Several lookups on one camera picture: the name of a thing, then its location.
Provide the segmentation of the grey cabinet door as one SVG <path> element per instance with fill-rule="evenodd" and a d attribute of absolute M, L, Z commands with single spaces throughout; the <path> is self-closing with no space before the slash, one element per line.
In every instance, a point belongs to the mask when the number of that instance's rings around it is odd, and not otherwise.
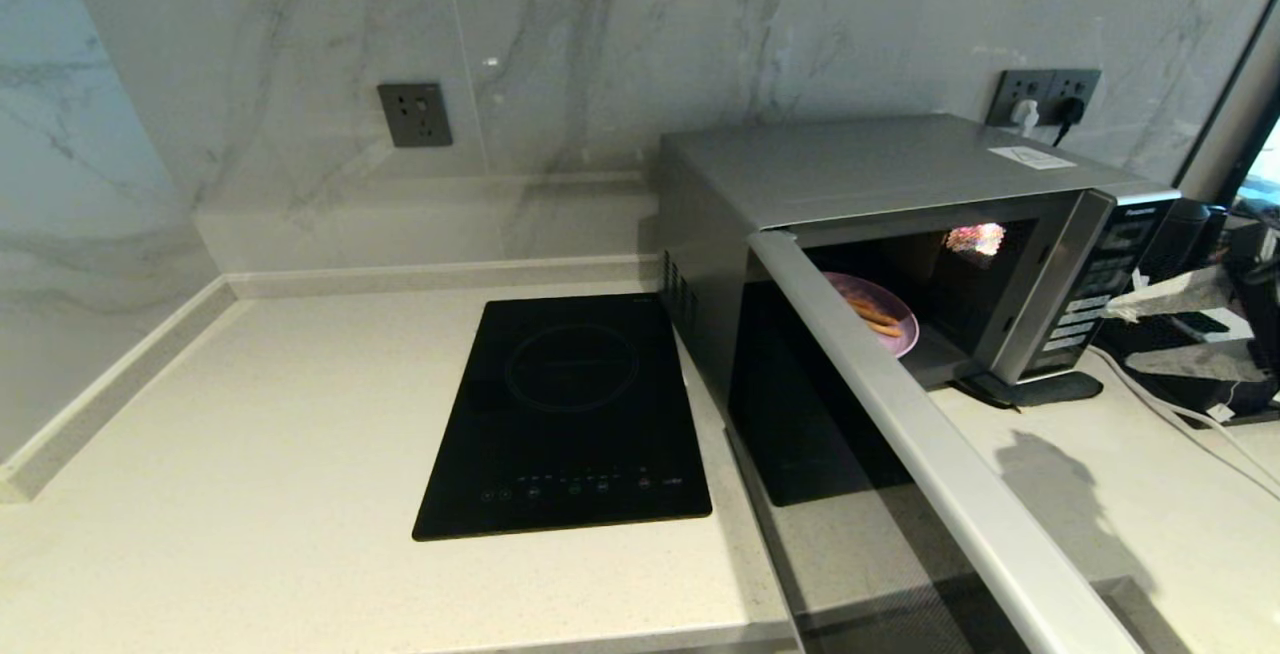
<path fill-rule="evenodd" d="M 1144 654 L 1193 654 L 1133 577 L 1091 585 Z"/>

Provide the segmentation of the dark grey wall socket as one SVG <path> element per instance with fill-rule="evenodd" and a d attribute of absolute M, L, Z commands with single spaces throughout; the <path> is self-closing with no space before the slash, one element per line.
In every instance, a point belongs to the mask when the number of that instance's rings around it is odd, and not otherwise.
<path fill-rule="evenodd" d="M 1039 102 L 1041 125 L 1041 106 L 1052 83 L 1052 76 L 1053 70 L 1047 69 L 1004 70 L 996 86 L 993 99 L 989 102 L 986 125 L 1015 127 L 1010 122 L 1010 111 L 1014 102 L 1024 97 L 1037 99 Z"/>
<path fill-rule="evenodd" d="M 1044 95 L 1044 101 L 1039 108 L 1043 125 L 1061 125 L 1068 106 L 1073 101 L 1083 102 L 1088 106 L 1094 90 L 1100 84 L 1102 72 L 1098 69 L 1057 69 L 1053 70 L 1052 83 Z"/>
<path fill-rule="evenodd" d="M 454 145 L 439 83 L 376 86 L 394 148 L 445 148 Z"/>

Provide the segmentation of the dark grey felt pad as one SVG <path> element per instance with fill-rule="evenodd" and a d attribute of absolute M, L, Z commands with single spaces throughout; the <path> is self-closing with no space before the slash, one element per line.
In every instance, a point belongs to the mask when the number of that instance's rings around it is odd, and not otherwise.
<path fill-rule="evenodd" d="M 977 375 L 951 381 L 951 387 L 1001 411 L 1020 411 L 1038 407 L 1038 404 L 1089 401 L 1105 389 L 1102 381 L 1089 376 L 1088 372 L 1079 371 L 1061 372 L 1053 378 L 1020 381 L 1020 384 L 1007 384 L 1007 381 L 995 378 L 992 372 L 977 372 Z"/>

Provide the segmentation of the white paper sticker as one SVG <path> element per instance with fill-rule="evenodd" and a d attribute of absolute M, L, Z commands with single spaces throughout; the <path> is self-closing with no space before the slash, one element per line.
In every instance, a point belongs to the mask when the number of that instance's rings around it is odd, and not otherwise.
<path fill-rule="evenodd" d="M 1037 148 L 1025 147 L 1025 145 L 1009 145 L 1009 147 L 992 147 L 988 152 L 996 154 L 996 156 L 1010 159 L 1012 163 L 1019 163 L 1021 166 L 1033 168 L 1037 171 L 1052 171 L 1062 170 L 1062 168 L 1075 168 L 1078 163 L 1070 161 L 1070 159 L 1052 156 L 1052 154 L 1044 154 L 1037 151 Z"/>

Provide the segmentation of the lilac plate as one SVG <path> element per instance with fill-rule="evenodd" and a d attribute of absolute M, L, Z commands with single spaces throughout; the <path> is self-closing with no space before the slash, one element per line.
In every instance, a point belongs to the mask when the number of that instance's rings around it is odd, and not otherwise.
<path fill-rule="evenodd" d="M 847 305 L 850 299 L 864 299 L 864 302 L 869 302 L 876 308 L 879 308 L 879 311 L 896 317 L 899 321 L 897 326 L 902 330 L 902 337 L 899 339 L 878 335 L 877 331 L 873 331 L 868 326 L 879 340 L 879 344 L 884 349 L 888 349 L 895 358 L 901 360 L 916 346 L 920 337 L 920 325 L 910 308 L 891 291 L 874 284 L 874 282 L 860 279 L 860 276 L 836 273 L 823 273 L 823 276 L 826 276 L 826 280 L 841 294 Z M 852 311 L 858 316 L 855 308 Z M 860 317 L 860 321 L 864 323 L 863 317 Z"/>

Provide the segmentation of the dark window frame post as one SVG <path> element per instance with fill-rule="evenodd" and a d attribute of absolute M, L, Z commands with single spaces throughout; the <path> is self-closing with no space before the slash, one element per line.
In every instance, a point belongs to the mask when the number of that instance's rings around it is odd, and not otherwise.
<path fill-rule="evenodd" d="M 1268 0 L 1174 186 L 1184 197 L 1229 202 L 1254 145 L 1274 124 L 1280 92 L 1280 0 Z"/>

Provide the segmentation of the black induction cooktop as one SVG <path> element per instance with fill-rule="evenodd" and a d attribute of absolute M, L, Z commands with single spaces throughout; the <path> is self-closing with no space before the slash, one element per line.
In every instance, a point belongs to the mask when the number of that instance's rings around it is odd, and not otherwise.
<path fill-rule="evenodd" d="M 484 306 L 413 540 L 712 511 L 675 331 L 658 294 Z"/>

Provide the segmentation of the black power plug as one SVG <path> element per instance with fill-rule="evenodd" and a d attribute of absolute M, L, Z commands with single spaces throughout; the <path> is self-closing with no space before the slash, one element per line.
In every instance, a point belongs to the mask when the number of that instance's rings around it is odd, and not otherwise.
<path fill-rule="evenodd" d="M 1085 113 L 1087 102 L 1080 97 L 1064 99 L 1062 102 L 1056 108 L 1056 115 L 1059 116 L 1059 131 L 1052 142 L 1052 147 L 1060 147 L 1065 136 L 1070 133 L 1073 127 L 1078 125 L 1083 120 Z"/>

